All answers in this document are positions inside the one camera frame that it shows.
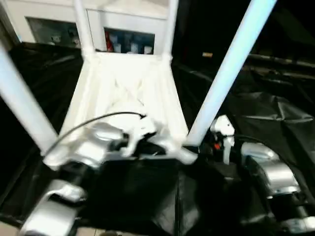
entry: black tarp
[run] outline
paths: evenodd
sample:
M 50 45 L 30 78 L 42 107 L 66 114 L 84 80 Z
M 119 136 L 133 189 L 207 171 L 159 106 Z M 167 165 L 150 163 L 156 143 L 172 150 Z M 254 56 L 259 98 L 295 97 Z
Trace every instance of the black tarp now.
M 24 44 L 10 54 L 59 130 L 82 66 L 80 51 Z M 175 62 L 173 73 L 191 127 L 216 71 L 196 72 Z M 315 196 L 314 88 L 310 80 L 241 71 L 220 110 L 228 114 L 238 133 L 263 140 L 290 163 L 311 202 Z M 41 163 L 38 149 L 4 103 L 1 109 L 6 139 L 0 220 L 19 226 L 53 173 Z M 80 213 L 82 225 L 159 236 L 276 235 L 278 230 L 252 181 L 234 165 L 113 162 L 94 184 Z

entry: silver metal part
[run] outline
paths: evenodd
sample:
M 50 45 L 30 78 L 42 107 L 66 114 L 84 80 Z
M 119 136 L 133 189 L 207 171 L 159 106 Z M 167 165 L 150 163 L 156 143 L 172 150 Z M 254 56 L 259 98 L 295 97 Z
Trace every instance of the silver metal part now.
M 243 143 L 241 147 L 243 157 L 252 157 L 256 162 L 279 160 L 278 154 L 263 144 Z
M 104 141 L 119 140 L 124 136 L 121 129 L 104 122 L 94 124 L 90 130 L 96 138 Z
M 43 162 L 53 171 L 57 171 L 59 167 L 67 162 L 69 147 L 66 145 L 57 145 L 53 150 L 45 156 Z
M 48 199 L 53 194 L 57 194 L 72 203 L 80 201 L 86 195 L 83 188 L 60 179 L 55 179 L 51 182 L 43 198 Z
M 191 165 L 198 158 L 198 154 L 181 147 L 168 135 L 154 135 L 149 142 L 156 144 L 166 150 L 166 155 L 148 156 L 142 155 L 146 159 L 178 159 L 185 165 Z
M 109 144 L 109 141 L 84 139 L 77 145 L 70 159 L 97 169 L 105 161 Z
M 263 144 L 244 143 L 241 153 L 243 164 L 260 179 L 268 198 L 300 191 L 292 170 L 270 148 Z
M 20 235 L 67 236 L 74 223 L 77 210 L 50 200 L 55 194 L 60 198 L 76 203 L 85 197 L 85 191 L 66 181 L 56 179 L 51 182 L 46 192 L 27 218 L 20 230 Z
M 315 217 L 310 216 L 304 219 L 289 219 L 281 223 L 292 234 L 302 234 L 315 231 Z
M 19 232 L 19 235 L 68 236 L 76 210 L 53 201 L 38 205 Z
M 292 170 L 281 161 L 258 163 L 257 173 L 268 190 L 268 197 L 299 192 L 300 187 Z

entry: white cabinet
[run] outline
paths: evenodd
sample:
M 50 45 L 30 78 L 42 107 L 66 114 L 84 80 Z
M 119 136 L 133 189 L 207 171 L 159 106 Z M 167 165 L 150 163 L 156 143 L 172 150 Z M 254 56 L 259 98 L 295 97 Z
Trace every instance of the white cabinet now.
M 8 15 L 15 31 L 23 42 L 56 44 L 75 43 L 78 33 L 72 6 L 42 2 L 7 1 Z
M 83 0 L 96 49 L 161 54 L 168 0 Z M 8 15 L 20 41 L 79 46 L 72 0 L 7 0 Z

